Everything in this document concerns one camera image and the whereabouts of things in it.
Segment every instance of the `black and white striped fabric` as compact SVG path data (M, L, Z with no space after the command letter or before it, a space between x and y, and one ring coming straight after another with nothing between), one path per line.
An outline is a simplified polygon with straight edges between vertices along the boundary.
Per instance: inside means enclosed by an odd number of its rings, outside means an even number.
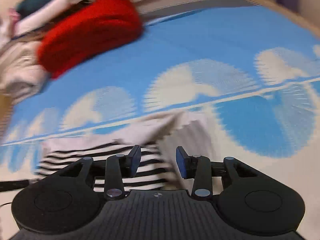
M46 154L41 160L36 173L42 179L67 165L90 156L94 161L106 160L116 154L127 155L133 146L108 143L86 150L54 151ZM164 161L158 147L154 144L141 147L141 161L134 178L124 178L124 190L162 189L176 181L172 166ZM104 178L96 178L94 190L103 192Z

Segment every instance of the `bed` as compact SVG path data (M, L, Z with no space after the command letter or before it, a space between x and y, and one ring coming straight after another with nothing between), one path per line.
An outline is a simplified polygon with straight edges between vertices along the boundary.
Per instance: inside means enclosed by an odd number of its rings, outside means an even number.
M298 229L320 229L320 41L247 0L150 9L145 32L78 65L18 104L0 149L0 179L32 176L48 138L107 134L150 113L204 113L214 161L234 156L298 191Z

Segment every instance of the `black cable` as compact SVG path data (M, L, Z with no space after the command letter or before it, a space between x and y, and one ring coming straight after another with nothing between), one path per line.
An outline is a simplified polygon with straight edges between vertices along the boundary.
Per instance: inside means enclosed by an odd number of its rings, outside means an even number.
M4 203L4 204L0 205L0 208L2 208L2 207L5 206L5 205L9 205L9 204L11 204L11 203L12 203L12 202Z

